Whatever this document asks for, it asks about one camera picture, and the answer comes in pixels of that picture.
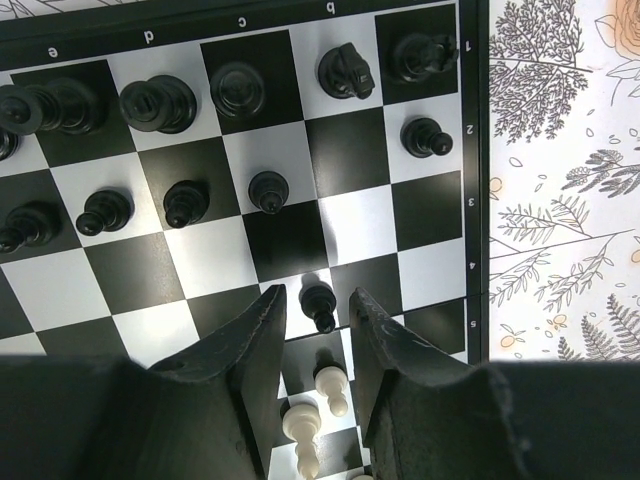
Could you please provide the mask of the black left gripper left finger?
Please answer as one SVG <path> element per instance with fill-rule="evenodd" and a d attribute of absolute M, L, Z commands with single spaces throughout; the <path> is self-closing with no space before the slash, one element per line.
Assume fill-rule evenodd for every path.
<path fill-rule="evenodd" d="M 287 294 L 149 368 L 116 356 L 1 360 L 5 479 L 264 479 Z"/>

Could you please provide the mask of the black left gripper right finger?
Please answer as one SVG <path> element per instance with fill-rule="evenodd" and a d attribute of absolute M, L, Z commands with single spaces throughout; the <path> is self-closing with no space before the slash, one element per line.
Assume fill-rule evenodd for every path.
<path fill-rule="evenodd" d="M 465 364 L 349 299 L 357 413 L 377 479 L 635 479 L 635 362 Z"/>

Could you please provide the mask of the black pawn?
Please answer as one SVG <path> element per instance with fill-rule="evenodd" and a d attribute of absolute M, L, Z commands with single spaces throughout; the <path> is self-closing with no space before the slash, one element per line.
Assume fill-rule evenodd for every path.
<path fill-rule="evenodd" d="M 331 333 L 336 327 L 334 311 L 337 299 L 333 290 L 324 284 L 306 288 L 300 297 L 300 306 L 304 315 L 310 318 L 319 333 Z"/>

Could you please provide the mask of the black and grey chessboard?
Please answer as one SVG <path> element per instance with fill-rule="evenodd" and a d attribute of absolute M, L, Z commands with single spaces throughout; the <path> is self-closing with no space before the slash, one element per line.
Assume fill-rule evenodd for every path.
<path fill-rule="evenodd" d="M 150 366 L 217 330 L 274 284 L 287 289 L 278 402 L 318 399 L 314 374 L 353 368 L 348 299 L 368 290 L 397 320 L 454 356 L 481 282 L 464 268 L 477 238 L 475 54 L 478 1 L 261 4 L 229 16 L 163 16 L 158 3 L 5 1 L 1 80 L 71 77 L 108 102 L 83 136 L 38 132 L 1 163 L 1 211 L 44 202 L 56 238 L 1 258 L 5 355 L 130 357 Z M 391 71 L 412 33 L 453 35 L 455 67 L 422 83 Z M 321 58 L 354 44 L 371 96 L 336 99 Z M 214 72 L 245 62 L 266 101 L 252 118 L 219 113 Z M 198 111 L 178 134 L 130 127 L 119 95 L 172 75 Z M 319 333 L 300 306 L 316 284 L 337 299 Z"/>

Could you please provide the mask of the white pawn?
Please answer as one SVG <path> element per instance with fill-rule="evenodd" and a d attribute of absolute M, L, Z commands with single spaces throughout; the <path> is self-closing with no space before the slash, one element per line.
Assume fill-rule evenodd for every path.
<path fill-rule="evenodd" d="M 335 366 L 319 370 L 315 376 L 315 389 L 326 398 L 330 412 L 335 417 L 342 417 L 349 410 L 344 391 L 348 384 L 346 373 Z"/>

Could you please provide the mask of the black queen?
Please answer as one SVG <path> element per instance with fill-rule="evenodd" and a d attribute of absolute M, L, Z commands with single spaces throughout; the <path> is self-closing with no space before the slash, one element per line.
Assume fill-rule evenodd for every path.
<path fill-rule="evenodd" d="M 191 87 L 172 75 L 157 75 L 135 81 L 119 95 L 125 122 L 142 132 L 178 134 L 194 122 L 198 103 Z"/>

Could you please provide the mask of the black bishop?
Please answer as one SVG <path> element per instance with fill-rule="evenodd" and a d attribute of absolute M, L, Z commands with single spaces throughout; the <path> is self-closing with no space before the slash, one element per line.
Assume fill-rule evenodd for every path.
<path fill-rule="evenodd" d="M 223 116 L 242 120 L 258 115 L 266 101 L 262 75 L 245 62 L 229 62 L 210 79 L 213 103 Z"/>

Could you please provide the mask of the black king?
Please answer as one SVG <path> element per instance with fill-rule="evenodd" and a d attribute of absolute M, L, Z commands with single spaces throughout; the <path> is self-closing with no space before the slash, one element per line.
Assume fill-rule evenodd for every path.
<path fill-rule="evenodd" d="M 107 112 L 108 102 L 73 78 L 1 86 L 1 127 L 21 136 L 41 131 L 88 134 L 104 124 Z"/>

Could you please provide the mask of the black knight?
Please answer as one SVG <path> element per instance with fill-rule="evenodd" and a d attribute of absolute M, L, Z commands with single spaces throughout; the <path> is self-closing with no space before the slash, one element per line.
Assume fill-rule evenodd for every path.
<path fill-rule="evenodd" d="M 340 100 L 365 100 L 375 88 L 368 62 L 351 42 L 332 48 L 324 54 L 317 69 L 317 77 L 322 90 Z"/>

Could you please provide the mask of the black rook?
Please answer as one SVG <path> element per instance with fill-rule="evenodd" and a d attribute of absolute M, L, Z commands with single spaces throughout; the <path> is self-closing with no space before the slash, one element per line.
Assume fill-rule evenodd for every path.
<path fill-rule="evenodd" d="M 402 37 L 391 54 L 393 76 L 404 83 L 422 83 L 453 69 L 459 57 L 453 35 L 412 33 Z"/>

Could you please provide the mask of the floral tablecloth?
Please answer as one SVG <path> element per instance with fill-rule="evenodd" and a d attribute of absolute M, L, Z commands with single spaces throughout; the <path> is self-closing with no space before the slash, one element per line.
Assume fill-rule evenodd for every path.
<path fill-rule="evenodd" d="M 153 1 L 163 16 L 229 16 L 254 5 L 326 1 Z M 473 40 L 477 238 L 464 268 L 481 282 L 467 329 L 474 358 L 631 360 L 639 355 L 639 113 L 610 104 L 635 82 L 600 2 L 478 1 Z M 1 258 L 57 237 L 57 210 L 1 211 Z"/>

